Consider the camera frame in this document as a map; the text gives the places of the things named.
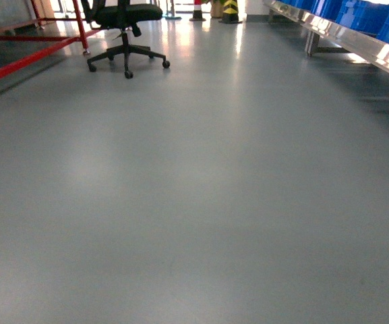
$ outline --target wall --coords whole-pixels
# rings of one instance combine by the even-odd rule
[[[0,0],[0,26],[30,19],[27,0]]]
[[[262,0],[245,0],[245,11],[249,15],[267,15],[269,9],[263,5]]]

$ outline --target gray epoxy floor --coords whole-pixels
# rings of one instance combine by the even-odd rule
[[[76,44],[0,83],[0,324],[389,323],[389,75],[141,28],[170,70]]]

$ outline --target chair caster wheel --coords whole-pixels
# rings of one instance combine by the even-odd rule
[[[127,79],[132,79],[133,78],[133,72],[131,71],[125,71],[125,77]]]

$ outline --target yellow black striped post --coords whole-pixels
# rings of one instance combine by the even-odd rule
[[[227,0],[224,4],[224,11],[220,22],[223,24],[238,24],[240,22],[238,13],[237,0]]]

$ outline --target chair seat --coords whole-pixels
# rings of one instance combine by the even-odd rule
[[[103,28],[117,28],[117,6],[110,6],[101,9],[96,15],[96,23]],[[127,22],[133,24],[146,20],[160,20],[162,10],[156,5],[147,3],[127,6]]]

